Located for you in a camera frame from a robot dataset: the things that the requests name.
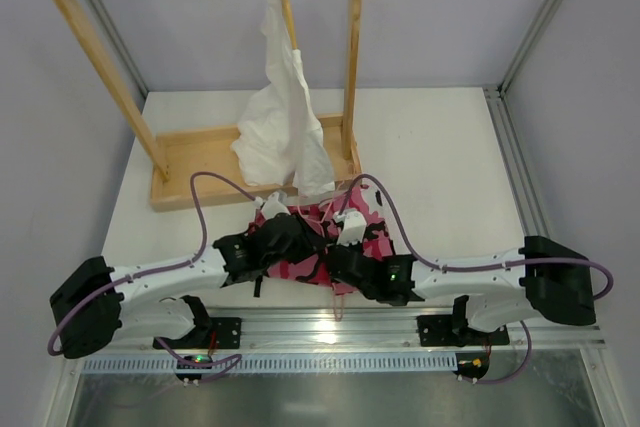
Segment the pink camouflage trousers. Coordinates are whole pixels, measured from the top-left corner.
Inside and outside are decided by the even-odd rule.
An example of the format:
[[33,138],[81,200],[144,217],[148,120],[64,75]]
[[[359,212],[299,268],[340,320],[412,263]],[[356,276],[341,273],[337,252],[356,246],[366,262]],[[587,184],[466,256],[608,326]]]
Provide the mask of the pink camouflage trousers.
[[[288,206],[288,210],[292,214],[299,214],[314,233],[319,234],[327,241],[335,241],[342,230],[342,224],[337,223],[334,216],[339,212],[344,196],[345,194],[341,193],[317,202],[306,200],[302,205]],[[384,218],[383,207],[381,192],[378,188],[367,183],[359,184],[353,189],[346,205],[347,210],[360,212],[366,221],[363,241],[357,245],[357,248],[365,257],[378,261],[395,254],[393,241]],[[279,261],[268,268],[266,276],[330,287],[335,295],[358,292],[357,287],[334,279],[330,275],[329,264],[325,260],[327,254],[328,250],[325,249],[320,254],[313,254],[299,263]]]

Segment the pink wire hanger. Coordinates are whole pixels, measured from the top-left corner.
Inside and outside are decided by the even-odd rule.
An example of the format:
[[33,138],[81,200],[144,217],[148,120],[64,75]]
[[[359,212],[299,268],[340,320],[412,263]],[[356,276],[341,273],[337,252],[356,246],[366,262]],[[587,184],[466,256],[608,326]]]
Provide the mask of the pink wire hanger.
[[[304,203],[296,201],[296,212],[320,235],[332,241],[339,236],[340,227],[334,222],[333,216],[339,213],[347,193],[334,191],[332,196],[319,203],[312,204],[309,199]],[[384,203],[380,192],[372,185],[362,183],[351,191],[346,209],[360,211],[366,218],[367,227],[364,234],[363,253],[368,257],[381,258],[393,253],[392,242],[384,219]],[[344,316],[345,299],[355,292],[352,287],[334,280],[327,280],[332,293],[332,309],[336,322],[340,322]]]

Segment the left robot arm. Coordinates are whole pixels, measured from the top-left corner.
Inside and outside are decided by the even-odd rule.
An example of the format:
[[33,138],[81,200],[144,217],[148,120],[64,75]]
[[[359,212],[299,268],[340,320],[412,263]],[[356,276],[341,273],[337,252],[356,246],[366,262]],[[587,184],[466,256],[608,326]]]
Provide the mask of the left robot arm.
[[111,267],[101,256],[90,258],[50,297],[56,328],[47,350],[78,359],[123,339],[195,344],[209,327],[195,292],[252,282],[274,264],[300,263],[325,245],[299,215],[281,213],[169,265]]

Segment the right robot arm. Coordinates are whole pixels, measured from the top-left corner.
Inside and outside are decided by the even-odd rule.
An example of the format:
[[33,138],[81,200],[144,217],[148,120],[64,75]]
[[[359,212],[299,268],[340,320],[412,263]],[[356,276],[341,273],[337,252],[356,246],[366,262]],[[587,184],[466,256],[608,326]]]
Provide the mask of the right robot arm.
[[590,326],[595,296],[587,257],[543,236],[485,258],[443,259],[426,265],[410,254],[380,260],[335,246],[327,255],[331,279],[366,299],[393,307],[452,300],[451,329],[465,345],[473,333],[543,318],[559,325]]

